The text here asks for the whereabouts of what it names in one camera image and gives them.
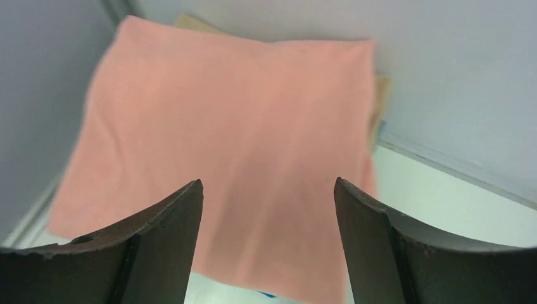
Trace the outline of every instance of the folded fabric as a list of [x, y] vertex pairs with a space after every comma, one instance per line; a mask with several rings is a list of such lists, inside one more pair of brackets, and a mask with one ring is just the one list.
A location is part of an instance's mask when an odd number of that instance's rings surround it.
[[344, 302], [332, 193], [342, 176], [375, 195], [372, 57], [372, 41], [264, 43], [127, 18], [92, 80], [48, 229], [74, 238], [201, 179], [193, 271]]
[[[175, 19], [175, 26], [180, 29], [186, 30], [199, 30], [202, 32], [229, 35], [212, 25], [209, 25], [201, 20], [198, 20], [185, 13], [181, 13], [177, 19]], [[382, 118], [386, 112], [386, 104], [388, 102], [389, 95], [391, 93], [391, 79], [385, 75], [377, 75], [376, 77], [376, 99], [373, 105], [373, 114], [369, 123], [369, 134], [367, 136], [369, 151], [373, 151], [377, 138], [379, 127], [381, 126]]]

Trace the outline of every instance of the gray panel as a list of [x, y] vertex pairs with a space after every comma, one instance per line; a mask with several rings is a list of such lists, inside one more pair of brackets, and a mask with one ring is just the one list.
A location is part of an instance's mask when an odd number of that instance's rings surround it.
[[63, 170], [113, 31], [96, 0], [0, 2], [0, 240]]
[[152, 20], [186, 10], [265, 41], [373, 37], [395, 80], [383, 139], [537, 201], [536, 1], [134, 2]]

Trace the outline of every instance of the pink cloth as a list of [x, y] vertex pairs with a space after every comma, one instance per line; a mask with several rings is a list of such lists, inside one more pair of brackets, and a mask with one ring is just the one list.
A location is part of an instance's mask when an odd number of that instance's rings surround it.
[[205, 186], [193, 271], [308, 303], [342, 303], [338, 176], [375, 192], [372, 41], [263, 43], [136, 17], [87, 95], [49, 231], [74, 238]]

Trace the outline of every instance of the cloth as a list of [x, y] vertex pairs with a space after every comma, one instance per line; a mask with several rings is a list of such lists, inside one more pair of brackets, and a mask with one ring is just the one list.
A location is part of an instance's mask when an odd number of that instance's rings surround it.
[[[177, 19], [175, 19], [175, 26], [180, 29], [186, 30], [199, 30], [202, 32], [220, 34], [220, 35], [229, 35], [228, 33], [219, 30], [212, 25], [209, 25], [201, 20], [196, 19], [195, 17], [189, 16], [185, 13], [181, 13]], [[386, 105], [391, 93], [391, 79], [385, 75], [376, 76], [376, 98], [373, 105], [373, 114], [370, 118], [369, 124], [369, 134], [367, 136], [369, 151], [373, 151], [378, 138], [378, 131], [381, 125], [382, 119], [386, 112]]]
[[343, 303], [333, 187], [342, 176], [375, 195], [373, 48], [264, 43], [127, 18], [94, 74], [49, 231], [87, 234], [201, 179], [193, 271]]

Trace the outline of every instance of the blue object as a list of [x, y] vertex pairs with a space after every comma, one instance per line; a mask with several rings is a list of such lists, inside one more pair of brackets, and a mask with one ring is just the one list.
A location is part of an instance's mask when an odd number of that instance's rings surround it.
[[276, 297], [276, 296], [273, 296], [273, 295], [270, 294], [270, 293], [264, 293], [264, 292], [262, 292], [262, 291], [258, 291], [258, 292], [264, 294], [265, 296], [268, 296], [269, 298], [275, 298], [275, 297]]

